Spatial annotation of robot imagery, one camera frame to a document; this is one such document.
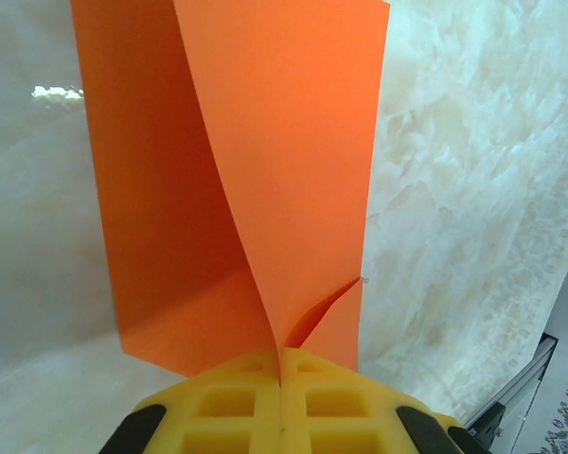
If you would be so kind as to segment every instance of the folded paper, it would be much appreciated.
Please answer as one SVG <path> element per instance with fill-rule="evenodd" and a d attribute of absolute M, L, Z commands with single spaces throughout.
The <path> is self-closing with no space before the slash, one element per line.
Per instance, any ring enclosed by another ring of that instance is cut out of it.
<path fill-rule="evenodd" d="M 186 375 L 270 345 L 357 365 L 388 6 L 72 7 L 123 349 Z"/>

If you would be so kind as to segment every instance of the black rubber pad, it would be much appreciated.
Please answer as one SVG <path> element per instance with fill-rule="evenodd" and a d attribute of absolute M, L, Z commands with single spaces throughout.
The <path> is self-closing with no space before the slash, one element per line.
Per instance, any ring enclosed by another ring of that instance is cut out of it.
<path fill-rule="evenodd" d="M 473 438 L 475 438 L 477 443 L 479 443 L 483 448 L 489 449 L 492 446 L 492 442 L 494 442 L 496 434 L 496 428 L 501 424 L 503 416 L 505 415 L 505 410 L 505 405 L 500 402 L 495 402 L 475 423 L 473 423 L 473 426 L 470 427 L 470 432 L 473 434 Z"/>
<path fill-rule="evenodd" d="M 448 428 L 448 434 L 465 454 L 489 454 L 488 451 L 463 428 Z"/>
<path fill-rule="evenodd" d="M 453 440 L 433 416 L 412 407 L 398 407 L 396 413 L 419 454 L 459 454 Z"/>
<path fill-rule="evenodd" d="M 143 454 L 167 413 L 163 405 L 150 405 L 129 414 L 99 454 Z"/>

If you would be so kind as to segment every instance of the gray surface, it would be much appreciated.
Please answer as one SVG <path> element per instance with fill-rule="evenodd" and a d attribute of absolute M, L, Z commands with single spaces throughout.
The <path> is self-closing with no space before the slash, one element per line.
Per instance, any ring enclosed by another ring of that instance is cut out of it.
<path fill-rule="evenodd" d="M 513 450 L 539 385 L 538 381 L 530 385 L 520 401 L 513 408 L 506 410 L 499 426 L 501 435 L 494 439 L 490 447 L 492 454 L 509 454 Z"/>
<path fill-rule="evenodd" d="M 69 4 L 0 1 L 0 454 L 98 452 L 147 395 L 180 381 L 124 355 Z"/>
<path fill-rule="evenodd" d="M 545 442 L 545 436 L 548 431 L 559 430 L 553 426 L 553 421 L 561 419 L 558 412 L 559 405 L 563 401 L 568 401 L 566 395 L 568 390 L 568 274 L 559 292 L 546 332 L 559 339 L 558 347 L 526 417 L 513 454 L 541 452 L 542 447 L 549 447 Z"/>

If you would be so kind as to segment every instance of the white marble surface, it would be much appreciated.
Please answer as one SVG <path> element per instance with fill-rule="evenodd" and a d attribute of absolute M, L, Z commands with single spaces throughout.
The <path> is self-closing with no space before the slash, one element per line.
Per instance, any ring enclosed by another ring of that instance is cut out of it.
<path fill-rule="evenodd" d="M 568 270 L 568 1 L 391 4 L 361 364 L 464 419 Z"/>
<path fill-rule="evenodd" d="M 0 454 L 98 452 L 181 380 L 120 351 L 67 1 L 0 1 Z"/>
<path fill-rule="evenodd" d="M 392 0 L 363 370 L 463 417 L 568 267 L 568 1 Z M 0 0 L 0 454 L 98 452 L 180 379 L 119 351 L 66 0 Z"/>

